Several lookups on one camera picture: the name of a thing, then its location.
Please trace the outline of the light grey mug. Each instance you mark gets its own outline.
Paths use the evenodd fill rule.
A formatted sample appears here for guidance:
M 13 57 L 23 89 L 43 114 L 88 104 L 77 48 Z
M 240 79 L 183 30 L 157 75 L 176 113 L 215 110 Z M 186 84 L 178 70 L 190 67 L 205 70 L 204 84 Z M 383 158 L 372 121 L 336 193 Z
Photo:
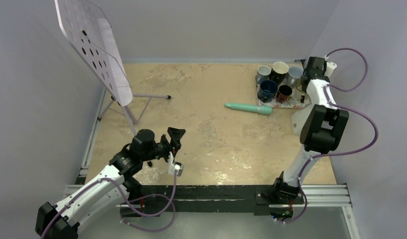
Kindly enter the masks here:
M 299 66 L 290 66 L 284 84 L 293 88 L 303 75 L 304 69 Z

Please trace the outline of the cream mug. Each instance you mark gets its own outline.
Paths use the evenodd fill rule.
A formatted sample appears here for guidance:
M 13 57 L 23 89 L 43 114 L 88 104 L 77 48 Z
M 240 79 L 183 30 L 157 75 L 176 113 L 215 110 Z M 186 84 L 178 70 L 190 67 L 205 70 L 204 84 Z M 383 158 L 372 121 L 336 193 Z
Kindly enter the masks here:
M 303 90 L 303 85 L 302 85 L 302 78 L 298 79 L 295 83 L 295 89 L 300 92 L 300 102 L 304 103 L 305 100 L 307 100 L 309 97 L 307 93 Z

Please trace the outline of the black mug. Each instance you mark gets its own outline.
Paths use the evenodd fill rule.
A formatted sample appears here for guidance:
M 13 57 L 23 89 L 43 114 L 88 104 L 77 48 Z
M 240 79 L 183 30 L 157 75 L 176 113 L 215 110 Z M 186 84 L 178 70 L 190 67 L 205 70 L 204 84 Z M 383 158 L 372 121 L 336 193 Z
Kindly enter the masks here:
M 280 85 L 286 78 L 289 72 L 289 66 L 281 61 L 274 62 L 272 64 L 271 73 L 269 79 L 274 81 L 277 85 Z

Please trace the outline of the brown mug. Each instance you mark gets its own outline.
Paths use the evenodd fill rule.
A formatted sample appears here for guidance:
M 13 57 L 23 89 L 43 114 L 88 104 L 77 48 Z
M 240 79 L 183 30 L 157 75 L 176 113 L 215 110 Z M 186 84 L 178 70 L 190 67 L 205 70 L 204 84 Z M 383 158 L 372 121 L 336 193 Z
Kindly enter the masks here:
M 277 91 L 276 101 L 279 103 L 285 102 L 292 94 L 292 88 L 288 85 L 281 85 Z

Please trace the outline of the dark blue mug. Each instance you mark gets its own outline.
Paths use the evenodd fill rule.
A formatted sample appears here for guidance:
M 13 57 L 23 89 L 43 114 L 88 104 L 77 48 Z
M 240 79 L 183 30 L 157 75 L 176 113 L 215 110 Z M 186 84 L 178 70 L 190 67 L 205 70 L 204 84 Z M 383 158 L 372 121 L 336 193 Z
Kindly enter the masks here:
M 258 99 L 263 102 L 271 102 L 278 91 L 278 84 L 272 80 L 262 81 L 257 91 Z

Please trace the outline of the grey mug with lettering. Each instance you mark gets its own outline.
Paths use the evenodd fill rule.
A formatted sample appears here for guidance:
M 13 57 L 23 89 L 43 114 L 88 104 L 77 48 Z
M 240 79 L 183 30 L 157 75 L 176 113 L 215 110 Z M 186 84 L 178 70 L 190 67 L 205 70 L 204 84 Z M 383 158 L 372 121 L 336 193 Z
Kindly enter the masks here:
M 267 65 L 260 65 L 257 68 L 257 73 L 255 76 L 256 84 L 260 84 L 261 82 L 268 80 L 271 74 L 271 68 Z

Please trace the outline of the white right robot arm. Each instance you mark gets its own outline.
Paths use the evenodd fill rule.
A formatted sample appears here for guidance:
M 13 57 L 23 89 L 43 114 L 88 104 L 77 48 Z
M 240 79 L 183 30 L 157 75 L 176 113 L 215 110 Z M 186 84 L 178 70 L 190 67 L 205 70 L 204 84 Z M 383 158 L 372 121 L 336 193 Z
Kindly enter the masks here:
M 336 106 L 327 76 L 328 63 L 321 57 L 309 57 L 301 78 L 302 90 L 311 104 L 296 112 L 292 122 L 299 130 L 301 148 L 291 165 L 276 178 L 272 197 L 279 203 L 295 199 L 300 185 L 314 164 L 335 151 L 349 119 L 349 113 Z

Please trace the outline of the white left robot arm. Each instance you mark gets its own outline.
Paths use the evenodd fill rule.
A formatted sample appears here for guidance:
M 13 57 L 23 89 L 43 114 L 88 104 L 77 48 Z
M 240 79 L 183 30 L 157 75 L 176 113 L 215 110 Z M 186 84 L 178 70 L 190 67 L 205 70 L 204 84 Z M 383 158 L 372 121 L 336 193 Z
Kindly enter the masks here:
M 156 217 L 168 208 L 175 209 L 173 203 L 176 185 L 173 185 L 167 204 L 153 214 L 144 212 L 145 196 L 141 194 L 141 185 L 134 175 L 142 170 L 146 161 L 164 159 L 168 164 L 168 173 L 175 178 L 183 171 L 183 165 L 175 161 L 181 148 L 180 140 L 186 134 L 185 129 L 169 127 L 167 135 L 159 142 L 150 129 L 141 129 L 132 141 L 116 153 L 108 165 L 94 179 L 79 190 L 56 204 L 44 203 L 38 209 L 35 231 L 42 239 L 76 239 L 79 228 L 86 221 L 117 204 L 127 206 L 142 217 Z

